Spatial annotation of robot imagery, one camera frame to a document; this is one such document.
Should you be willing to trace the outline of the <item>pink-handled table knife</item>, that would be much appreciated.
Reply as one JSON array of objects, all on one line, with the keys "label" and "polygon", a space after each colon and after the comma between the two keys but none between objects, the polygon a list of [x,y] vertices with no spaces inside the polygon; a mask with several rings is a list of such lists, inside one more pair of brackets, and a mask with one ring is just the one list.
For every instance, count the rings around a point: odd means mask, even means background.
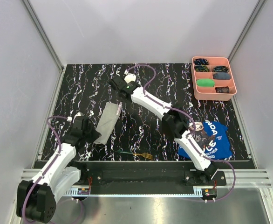
[{"label": "pink-handled table knife", "polygon": [[117,109],[117,112],[116,112],[116,115],[119,116],[121,114],[121,111],[122,111],[122,102],[119,103],[118,105],[118,109]]}]

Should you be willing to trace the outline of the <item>gold fork green handle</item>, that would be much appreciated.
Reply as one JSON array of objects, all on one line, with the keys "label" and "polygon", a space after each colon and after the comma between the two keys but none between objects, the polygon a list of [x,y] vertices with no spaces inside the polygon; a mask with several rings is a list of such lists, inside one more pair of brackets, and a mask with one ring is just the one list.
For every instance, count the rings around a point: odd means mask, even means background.
[{"label": "gold fork green handle", "polygon": [[151,154],[149,154],[149,153],[137,154],[137,153],[125,152],[125,151],[121,151],[121,150],[118,150],[118,153],[130,154],[130,155],[133,155],[133,156],[141,156],[141,157],[143,157],[145,159],[153,160],[153,156]]}]

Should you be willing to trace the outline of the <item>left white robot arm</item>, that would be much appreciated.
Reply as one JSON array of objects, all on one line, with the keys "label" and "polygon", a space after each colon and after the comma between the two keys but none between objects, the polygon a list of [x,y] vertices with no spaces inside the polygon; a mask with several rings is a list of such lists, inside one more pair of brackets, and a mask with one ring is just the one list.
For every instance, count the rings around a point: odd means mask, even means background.
[{"label": "left white robot arm", "polygon": [[49,223],[59,200],[74,184],[92,183],[86,164],[74,158],[86,143],[94,142],[101,134],[80,112],[66,120],[71,123],[70,129],[63,138],[57,138],[53,155],[34,177],[18,185],[16,215],[26,224]]}]

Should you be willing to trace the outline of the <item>grey cloth napkin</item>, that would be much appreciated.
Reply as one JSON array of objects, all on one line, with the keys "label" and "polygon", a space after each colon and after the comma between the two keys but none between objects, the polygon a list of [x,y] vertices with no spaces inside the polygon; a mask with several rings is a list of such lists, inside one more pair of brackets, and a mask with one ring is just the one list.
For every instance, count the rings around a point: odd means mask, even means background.
[{"label": "grey cloth napkin", "polygon": [[99,132],[101,136],[94,141],[95,144],[105,145],[107,143],[120,116],[118,108],[118,104],[110,102],[106,103],[98,125],[96,127],[96,131]]}]

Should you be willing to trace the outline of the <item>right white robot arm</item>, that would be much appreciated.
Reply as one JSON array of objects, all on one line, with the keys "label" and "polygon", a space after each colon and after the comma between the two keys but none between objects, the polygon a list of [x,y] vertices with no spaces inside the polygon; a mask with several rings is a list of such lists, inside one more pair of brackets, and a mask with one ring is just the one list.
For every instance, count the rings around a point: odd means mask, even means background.
[{"label": "right white robot arm", "polygon": [[215,181],[218,168],[194,140],[188,119],[180,108],[156,98],[134,80],[126,82],[116,76],[109,81],[109,85],[120,99],[141,105],[161,120],[164,135],[174,140],[188,154],[199,172],[202,184],[209,185]]}]

